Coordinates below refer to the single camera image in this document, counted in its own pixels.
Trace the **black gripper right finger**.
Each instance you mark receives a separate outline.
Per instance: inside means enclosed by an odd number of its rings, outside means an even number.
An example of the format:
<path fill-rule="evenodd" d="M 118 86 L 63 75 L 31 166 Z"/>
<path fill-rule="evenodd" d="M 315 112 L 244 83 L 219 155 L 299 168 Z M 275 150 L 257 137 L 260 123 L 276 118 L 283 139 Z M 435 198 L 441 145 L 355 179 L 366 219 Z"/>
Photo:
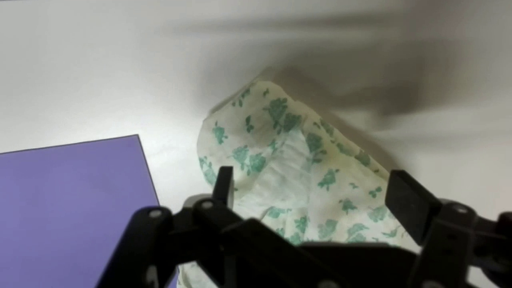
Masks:
<path fill-rule="evenodd" d="M 470 267 L 497 288 L 512 288 L 510 211 L 481 217 L 460 201 L 436 198 L 403 169 L 388 174 L 385 206 L 420 246 L 407 278 L 411 288 L 473 288 Z"/>

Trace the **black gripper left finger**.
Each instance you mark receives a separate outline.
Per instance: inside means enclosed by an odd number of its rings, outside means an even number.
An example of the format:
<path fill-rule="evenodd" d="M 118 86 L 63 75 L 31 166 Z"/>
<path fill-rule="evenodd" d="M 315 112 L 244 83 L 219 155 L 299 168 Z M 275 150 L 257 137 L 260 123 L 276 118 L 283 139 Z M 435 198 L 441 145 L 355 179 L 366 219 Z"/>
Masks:
<path fill-rule="evenodd" d="M 233 168 L 220 166 L 211 193 L 190 197 L 177 214 L 147 206 L 127 221 L 97 288 L 166 288 L 195 262 L 217 288 L 299 288 L 299 251 L 228 206 Z"/>

